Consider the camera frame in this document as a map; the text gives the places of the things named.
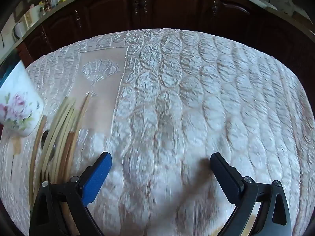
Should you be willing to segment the white floral cup teal inside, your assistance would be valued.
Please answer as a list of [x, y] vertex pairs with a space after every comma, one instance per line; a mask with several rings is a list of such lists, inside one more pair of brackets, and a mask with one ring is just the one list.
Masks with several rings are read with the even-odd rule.
[[10, 66], [1, 79], [1, 124], [29, 136], [40, 122], [44, 102], [22, 61]]

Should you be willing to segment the white quilted tablecloth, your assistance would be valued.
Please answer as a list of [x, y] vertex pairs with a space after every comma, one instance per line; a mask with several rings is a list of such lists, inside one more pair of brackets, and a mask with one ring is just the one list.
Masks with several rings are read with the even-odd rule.
[[210, 173], [219, 152], [259, 183], [279, 180], [293, 235], [314, 210], [314, 115], [298, 77], [236, 41], [178, 29], [95, 36], [27, 68], [49, 129], [65, 98], [82, 120], [70, 175], [107, 151], [90, 212], [105, 235], [214, 235], [233, 205]]

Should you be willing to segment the thin wooden chopstick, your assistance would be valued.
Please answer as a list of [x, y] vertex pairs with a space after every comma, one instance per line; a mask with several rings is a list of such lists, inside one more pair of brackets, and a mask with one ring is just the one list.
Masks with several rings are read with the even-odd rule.
[[76, 120], [76, 124], [74, 127], [72, 139], [71, 139], [69, 150], [68, 150], [68, 155], [67, 155], [67, 160], [66, 160], [66, 168], [64, 171], [64, 175], [63, 175], [63, 179], [65, 181], [68, 181], [70, 178], [70, 170], [71, 170], [71, 166], [72, 166], [72, 162], [73, 162], [73, 156], [74, 156], [74, 152], [75, 152], [76, 142], [77, 142], [77, 139], [79, 136], [79, 131], [80, 131], [81, 126], [82, 126], [83, 117], [85, 115], [88, 103], [90, 101], [90, 97], [91, 97], [91, 93], [88, 92], [88, 94], [86, 95], [86, 97], [84, 99], [84, 102], [82, 104], [82, 107], [80, 109], [79, 115], [78, 115], [77, 120]]

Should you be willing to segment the dark wooden chopstick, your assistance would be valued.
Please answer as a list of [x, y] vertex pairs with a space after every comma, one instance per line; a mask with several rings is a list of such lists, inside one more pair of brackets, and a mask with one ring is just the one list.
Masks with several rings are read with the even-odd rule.
[[32, 209], [33, 205], [33, 192], [34, 192], [34, 171], [35, 171], [35, 162], [36, 162], [36, 156], [37, 156], [37, 151], [38, 151], [38, 146], [43, 134], [43, 128], [46, 124], [47, 116], [43, 115], [41, 118], [41, 122], [39, 124], [37, 133], [36, 133], [36, 138], [34, 140], [34, 145], [32, 148], [32, 155], [31, 155], [31, 164], [30, 164], [30, 170], [29, 170], [29, 207]]

